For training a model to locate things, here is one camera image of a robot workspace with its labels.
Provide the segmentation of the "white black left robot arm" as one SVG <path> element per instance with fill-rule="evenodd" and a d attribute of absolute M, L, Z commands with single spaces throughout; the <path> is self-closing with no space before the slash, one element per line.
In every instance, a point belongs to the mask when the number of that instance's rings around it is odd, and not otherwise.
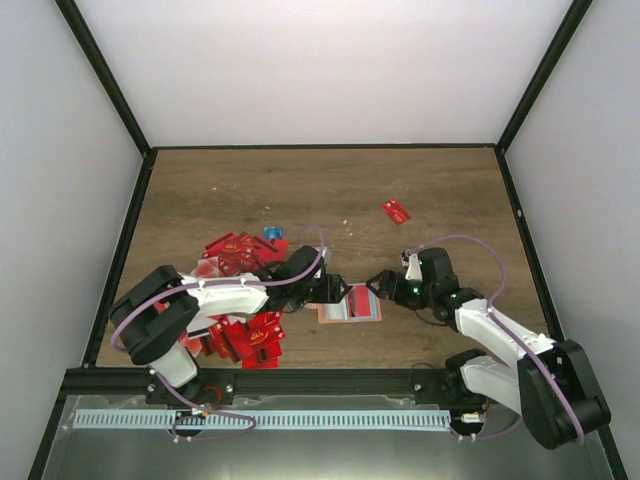
<path fill-rule="evenodd" d="M 191 404 L 203 395 L 205 381 L 179 338 L 194 321 L 338 304 L 350 290 L 340 275 L 327 272 L 325 252 L 308 245 L 274 267 L 235 277 L 193 277 L 163 265 L 110 308 L 112 345 L 160 375 L 178 401 Z"/>

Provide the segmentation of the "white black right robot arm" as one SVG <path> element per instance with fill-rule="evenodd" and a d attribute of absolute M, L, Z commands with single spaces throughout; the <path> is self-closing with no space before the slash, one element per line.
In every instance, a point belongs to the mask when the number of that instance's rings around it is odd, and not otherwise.
<path fill-rule="evenodd" d="M 535 333 L 461 286 L 443 248 L 405 251 L 401 258 L 403 271 L 383 270 L 367 288 L 409 310 L 430 310 L 482 346 L 447 361 L 444 389 L 451 400 L 465 403 L 480 395 L 502 404 L 549 450 L 581 442 L 610 423 L 610 408 L 580 344 Z"/>

